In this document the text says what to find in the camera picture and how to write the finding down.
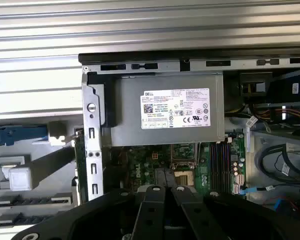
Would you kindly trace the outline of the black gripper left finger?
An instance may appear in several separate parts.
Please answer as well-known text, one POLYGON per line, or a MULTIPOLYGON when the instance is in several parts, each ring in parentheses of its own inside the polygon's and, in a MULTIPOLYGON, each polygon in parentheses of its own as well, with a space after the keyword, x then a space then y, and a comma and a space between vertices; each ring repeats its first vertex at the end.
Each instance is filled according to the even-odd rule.
POLYGON ((57 214, 17 233, 15 240, 119 240, 131 230, 132 240, 161 240, 164 236, 166 188, 147 187, 143 200, 120 188, 57 214))

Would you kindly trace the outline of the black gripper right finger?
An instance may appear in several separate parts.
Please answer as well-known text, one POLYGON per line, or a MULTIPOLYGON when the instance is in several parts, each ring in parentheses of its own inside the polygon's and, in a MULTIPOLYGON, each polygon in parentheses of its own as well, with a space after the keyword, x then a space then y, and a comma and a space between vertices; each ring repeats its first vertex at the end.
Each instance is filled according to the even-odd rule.
POLYGON ((300 220, 237 195, 199 196, 181 185, 170 191, 180 209, 175 240, 300 240, 300 220))

